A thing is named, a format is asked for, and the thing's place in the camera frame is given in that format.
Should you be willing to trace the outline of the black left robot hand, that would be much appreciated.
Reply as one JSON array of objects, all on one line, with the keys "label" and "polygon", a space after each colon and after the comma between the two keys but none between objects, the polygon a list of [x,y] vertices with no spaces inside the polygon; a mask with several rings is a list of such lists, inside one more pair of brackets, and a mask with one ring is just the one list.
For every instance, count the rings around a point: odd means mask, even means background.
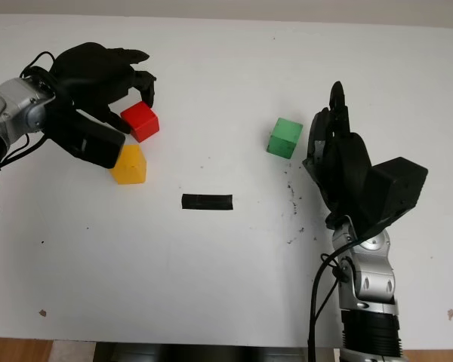
[{"label": "black left robot hand", "polygon": [[153,105],[156,77],[132,67],[148,59],[140,50],[87,42],[59,55],[50,73],[72,98],[74,107],[129,134],[131,127],[109,105],[126,97],[132,88],[140,92],[145,104]]}]

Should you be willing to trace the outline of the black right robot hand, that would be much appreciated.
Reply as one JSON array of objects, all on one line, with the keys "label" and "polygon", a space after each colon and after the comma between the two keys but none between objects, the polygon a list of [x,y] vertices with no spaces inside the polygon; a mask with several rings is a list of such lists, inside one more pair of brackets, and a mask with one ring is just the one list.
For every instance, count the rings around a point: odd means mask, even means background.
[{"label": "black right robot hand", "polygon": [[328,229],[335,229],[347,217],[359,216],[359,197],[371,161],[361,136],[350,130],[340,81],[331,88],[329,106],[314,116],[303,166],[330,211],[325,219]]}]

